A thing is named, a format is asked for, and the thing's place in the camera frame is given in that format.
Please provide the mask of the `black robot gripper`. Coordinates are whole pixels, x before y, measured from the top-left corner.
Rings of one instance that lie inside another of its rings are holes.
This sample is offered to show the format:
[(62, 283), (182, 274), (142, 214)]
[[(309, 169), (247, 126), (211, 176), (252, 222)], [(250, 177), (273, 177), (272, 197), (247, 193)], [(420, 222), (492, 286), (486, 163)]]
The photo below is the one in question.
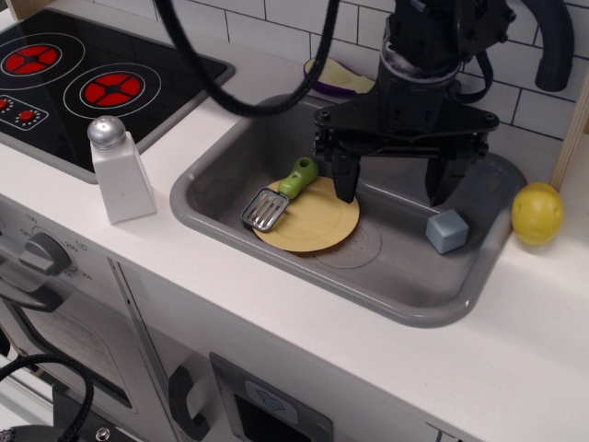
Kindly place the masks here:
[(498, 117), (474, 107), (477, 94), (456, 87), (461, 57), (411, 62), (381, 56), (375, 84), (357, 98), (316, 112), (315, 151), (332, 161), (339, 199), (351, 203), (360, 157), (426, 157), (431, 206), (444, 203), (467, 175), (469, 160), (485, 154)]

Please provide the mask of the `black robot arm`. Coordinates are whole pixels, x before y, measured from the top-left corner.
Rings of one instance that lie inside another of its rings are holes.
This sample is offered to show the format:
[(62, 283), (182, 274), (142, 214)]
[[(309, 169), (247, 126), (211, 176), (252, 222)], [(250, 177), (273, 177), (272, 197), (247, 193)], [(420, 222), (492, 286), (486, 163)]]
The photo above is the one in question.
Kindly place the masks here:
[(315, 152), (341, 200), (355, 196), (362, 157), (425, 158), (431, 205), (449, 198), (499, 124), (473, 105), (493, 82), (487, 50), (506, 40), (513, 19), (504, 1), (397, 2), (374, 85), (315, 114)]

